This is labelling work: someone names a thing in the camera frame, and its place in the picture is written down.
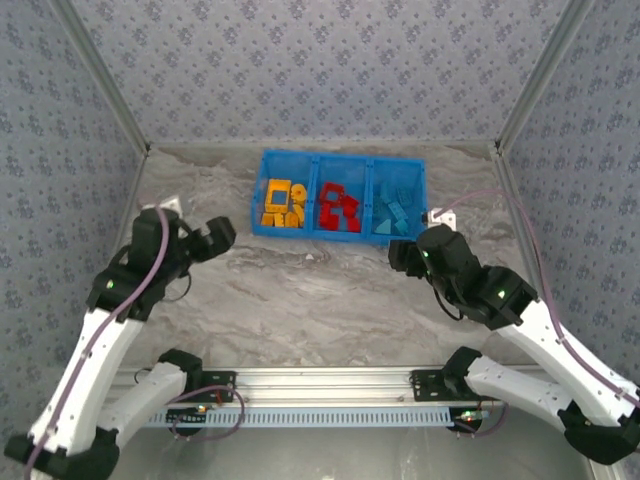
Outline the short aluminium frame leg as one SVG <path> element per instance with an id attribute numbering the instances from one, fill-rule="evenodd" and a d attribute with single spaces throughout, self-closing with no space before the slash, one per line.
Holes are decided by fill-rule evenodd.
<path id="1" fill-rule="evenodd" d="M 624 468 L 619 464 L 602 465 L 586 457 L 583 460 L 593 480 L 627 480 Z"/>

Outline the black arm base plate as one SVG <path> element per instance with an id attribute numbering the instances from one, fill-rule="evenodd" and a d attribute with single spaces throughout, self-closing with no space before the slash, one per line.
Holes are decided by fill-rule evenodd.
<path id="1" fill-rule="evenodd" d="M 462 379 L 447 376 L 441 369 L 417 369 L 409 375 L 416 402 L 480 402 L 491 400 L 473 392 Z"/>
<path id="2" fill-rule="evenodd" d="M 181 399 L 172 403 L 222 404 L 232 403 L 238 373 L 234 370 L 203 370 L 196 381 L 188 380 Z"/>

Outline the aluminium frame post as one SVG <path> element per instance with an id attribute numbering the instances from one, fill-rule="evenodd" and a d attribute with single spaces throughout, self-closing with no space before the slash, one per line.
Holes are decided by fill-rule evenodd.
<path id="1" fill-rule="evenodd" d="M 496 139 L 496 150 L 500 156 L 505 156 L 513 146 L 594 3 L 595 0 L 567 1 Z"/>
<path id="2" fill-rule="evenodd" d="M 148 142 L 72 1 L 47 1 L 114 114 L 124 135 L 138 153 L 146 155 Z"/>

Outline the blue three-compartment plastic bin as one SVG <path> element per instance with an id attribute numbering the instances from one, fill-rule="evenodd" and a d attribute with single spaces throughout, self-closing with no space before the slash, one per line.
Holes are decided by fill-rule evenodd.
<path id="1" fill-rule="evenodd" d="M 264 201 L 268 180 L 271 178 L 290 180 L 292 185 L 303 184 L 307 190 L 305 203 L 297 203 L 305 210 L 305 228 L 264 227 L 261 217 L 265 212 Z M 318 201 L 325 182 L 344 186 L 345 195 L 359 201 L 354 217 L 361 222 L 361 233 L 349 233 L 346 221 L 340 217 L 337 231 L 321 229 L 318 224 L 323 204 Z M 413 205 L 403 207 L 408 214 L 407 236 L 398 235 L 389 217 L 387 205 L 379 199 L 382 184 L 388 184 L 395 193 L 398 187 L 414 191 Z M 392 240 L 414 240 L 425 229 L 423 214 L 427 205 L 427 171 L 422 159 L 387 158 L 367 155 L 266 150 L 263 153 L 251 201 L 250 222 L 252 233 L 260 236 L 309 239 L 329 242 L 370 244 L 386 247 Z M 390 235 L 377 235 L 374 229 L 382 221 L 393 222 Z"/>

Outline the small black electronics board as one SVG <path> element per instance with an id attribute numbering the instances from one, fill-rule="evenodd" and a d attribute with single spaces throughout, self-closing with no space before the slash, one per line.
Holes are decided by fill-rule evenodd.
<path id="1" fill-rule="evenodd" d="M 205 407 L 171 408 L 165 414 L 165 422 L 168 425 L 187 424 L 197 425 L 206 422 L 207 409 Z"/>
<path id="2" fill-rule="evenodd" d="M 463 434 L 476 434 L 482 424 L 489 419 L 488 410 L 470 408 L 451 408 L 450 416 L 453 425 L 450 430 Z"/>

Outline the red window frame lego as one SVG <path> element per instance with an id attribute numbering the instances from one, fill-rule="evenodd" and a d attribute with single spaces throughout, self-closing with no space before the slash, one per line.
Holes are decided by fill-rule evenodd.
<path id="1" fill-rule="evenodd" d="M 331 208 L 339 207 L 343 204 L 345 195 L 344 186 L 333 182 L 325 182 L 322 185 L 318 201 L 323 205 L 329 205 Z"/>

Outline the yellow window frame lego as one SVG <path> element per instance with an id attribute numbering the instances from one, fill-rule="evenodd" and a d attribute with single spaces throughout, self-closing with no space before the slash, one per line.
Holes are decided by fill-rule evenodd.
<path id="1" fill-rule="evenodd" d="M 291 186 L 291 181 L 287 179 L 268 180 L 264 201 L 266 213 L 286 214 L 289 211 Z"/>

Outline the long aluminium mounting rail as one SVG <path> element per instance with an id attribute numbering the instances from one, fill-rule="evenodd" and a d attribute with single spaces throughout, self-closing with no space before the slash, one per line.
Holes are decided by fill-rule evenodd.
<path id="1" fill-rule="evenodd" d="M 447 376 L 462 379 L 476 394 L 516 405 L 547 407 L 553 411 L 576 403 L 582 410 L 602 404 L 605 388 L 593 376 L 573 372 L 569 378 L 545 382 L 500 365 L 486 356 L 472 362 L 453 363 L 441 369 Z M 180 400 L 188 380 L 199 379 L 203 370 L 183 370 L 162 362 L 154 366 L 124 398 L 135 407 L 157 410 L 173 399 Z M 392 403 L 413 397 L 412 371 L 383 369 L 257 369 L 238 373 L 235 391 L 244 399 L 272 405 Z"/>

